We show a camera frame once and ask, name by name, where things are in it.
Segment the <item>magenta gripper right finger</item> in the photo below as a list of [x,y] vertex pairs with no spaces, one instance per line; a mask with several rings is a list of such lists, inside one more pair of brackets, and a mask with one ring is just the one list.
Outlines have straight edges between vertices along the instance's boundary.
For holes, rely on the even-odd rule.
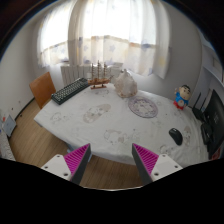
[[158,155],[135,143],[132,155],[143,185],[147,185],[182,169],[167,154]]

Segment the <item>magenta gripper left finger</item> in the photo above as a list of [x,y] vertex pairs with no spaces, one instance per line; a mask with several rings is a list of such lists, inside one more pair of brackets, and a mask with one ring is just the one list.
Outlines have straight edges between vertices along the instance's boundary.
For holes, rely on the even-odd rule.
[[86,144],[66,155],[56,154],[42,169],[79,185],[91,158],[91,145]]

